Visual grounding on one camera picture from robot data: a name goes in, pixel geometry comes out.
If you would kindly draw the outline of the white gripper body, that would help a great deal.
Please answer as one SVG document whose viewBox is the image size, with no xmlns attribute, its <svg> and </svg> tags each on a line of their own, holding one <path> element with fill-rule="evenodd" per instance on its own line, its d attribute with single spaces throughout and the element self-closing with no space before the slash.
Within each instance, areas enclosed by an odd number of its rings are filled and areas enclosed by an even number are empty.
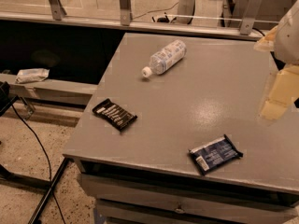
<svg viewBox="0 0 299 224">
<path fill-rule="evenodd" d="M 299 64 L 299 0 L 278 24 L 274 52 L 284 63 Z"/>
</svg>

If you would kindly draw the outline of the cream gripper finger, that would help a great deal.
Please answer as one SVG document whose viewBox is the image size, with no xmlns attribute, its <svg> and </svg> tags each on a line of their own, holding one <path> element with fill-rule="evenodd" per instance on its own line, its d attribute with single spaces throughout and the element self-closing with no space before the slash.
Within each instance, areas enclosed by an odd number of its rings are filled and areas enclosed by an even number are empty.
<svg viewBox="0 0 299 224">
<path fill-rule="evenodd" d="M 278 28 L 275 26 L 265 36 L 258 40 L 254 45 L 254 49 L 258 51 L 273 51 L 277 29 Z"/>
<path fill-rule="evenodd" d="M 261 110 L 268 120 L 280 119 L 288 107 L 299 98 L 299 66 L 287 64 L 280 70 Z"/>
</svg>

